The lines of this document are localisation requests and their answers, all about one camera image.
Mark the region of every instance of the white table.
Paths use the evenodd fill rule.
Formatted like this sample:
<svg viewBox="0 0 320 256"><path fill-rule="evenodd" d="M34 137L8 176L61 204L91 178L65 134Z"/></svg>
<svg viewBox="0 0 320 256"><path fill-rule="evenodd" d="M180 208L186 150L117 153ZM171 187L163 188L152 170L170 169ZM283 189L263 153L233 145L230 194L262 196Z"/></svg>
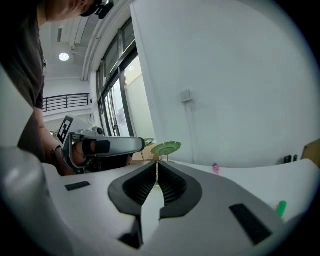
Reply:
<svg viewBox="0 0 320 256"><path fill-rule="evenodd" d="M215 174L211 166L172 161ZM219 175L228 178L276 209L280 201L287 206L283 220L305 213L320 185L320 169L310 160L259 168L222 168Z"/></svg>

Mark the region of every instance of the electrical outlet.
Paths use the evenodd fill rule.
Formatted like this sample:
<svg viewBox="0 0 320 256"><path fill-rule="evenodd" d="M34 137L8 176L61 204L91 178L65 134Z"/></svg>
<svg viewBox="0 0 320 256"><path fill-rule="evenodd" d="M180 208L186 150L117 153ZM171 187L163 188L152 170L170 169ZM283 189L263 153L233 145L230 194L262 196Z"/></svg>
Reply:
<svg viewBox="0 0 320 256"><path fill-rule="evenodd" d="M181 102L182 102L182 103L186 103L186 102L191 101L193 98L192 98L192 94L191 94L190 89L185 89L185 90L183 90L183 91L180 93L180 98L181 98Z"/></svg>

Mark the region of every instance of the white wall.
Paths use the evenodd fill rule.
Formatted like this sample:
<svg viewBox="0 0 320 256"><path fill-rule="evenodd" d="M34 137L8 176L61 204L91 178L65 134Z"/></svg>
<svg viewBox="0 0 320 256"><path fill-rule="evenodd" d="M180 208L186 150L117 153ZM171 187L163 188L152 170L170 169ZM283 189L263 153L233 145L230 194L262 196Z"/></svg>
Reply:
<svg viewBox="0 0 320 256"><path fill-rule="evenodd" d="M319 71L290 22L273 19L279 11L235 0L136 0L131 14L157 141L182 143L171 159L191 162L180 103L187 88L196 164L271 166L320 138Z"/></svg>
<svg viewBox="0 0 320 256"><path fill-rule="evenodd" d="M78 111L68 112L68 114L72 114L73 116L77 117L79 120L85 122L86 124L89 123L90 114L81 114L81 113L78 113ZM65 117L66 115L64 114L64 115L61 115L60 118L57 118L54 120L44 120L45 127L47 128L48 131L56 133L59 131Z"/></svg>
<svg viewBox="0 0 320 256"><path fill-rule="evenodd" d="M43 97L66 94L89 94L90 84L80 78L45 79Z"/></svg>
<svg viewBox="0 0 320 256"><path fill-rule="evenodd" d="M91 106L86 106L86 108L82 109L80 109L80 107L68 107L60 110L60 112L58 112L58 110L44 112L43 121L49 122L53 120L64 119L66 117L66 114L71 114L73 116L90 116L90 114L92 113Z"/></svg>

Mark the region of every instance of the man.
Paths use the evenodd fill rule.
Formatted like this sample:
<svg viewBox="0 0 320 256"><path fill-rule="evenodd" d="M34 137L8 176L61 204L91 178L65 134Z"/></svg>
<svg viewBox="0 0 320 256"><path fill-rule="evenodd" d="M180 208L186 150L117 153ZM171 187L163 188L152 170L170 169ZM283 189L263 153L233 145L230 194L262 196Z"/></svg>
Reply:
<svg viewBox="0 0 320 256"><path fill-rule="evenodd" d="M61 175L72 175L74 170L65 165L62 149L57 148L59 144L43 120L45 61L39 29L48 22L93 14L99 3L101 0L31 0L12 1L9 3L12 6L7 7L9 11L13 10L14 18L7 31L4 29L7 40L1 62L18 91L34 109L18 147L33 153L42 163L55 165ZM86 147L95 152L94 141ZM86 161L82 142L73 145L72 157L76 165Z"/></svg>

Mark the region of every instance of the pink object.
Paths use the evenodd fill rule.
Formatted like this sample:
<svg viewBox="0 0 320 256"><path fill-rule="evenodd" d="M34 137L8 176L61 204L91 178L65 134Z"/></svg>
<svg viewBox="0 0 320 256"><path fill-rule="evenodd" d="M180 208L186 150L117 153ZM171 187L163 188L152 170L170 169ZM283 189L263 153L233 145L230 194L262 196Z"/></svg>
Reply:
<svg viewBox="0 0 320 256"><path fill-rule="evenodd" d="M214 163L212 165L212 170L215 174L219 174L219 171L220 171L219 165L217 163Z"/></svg>

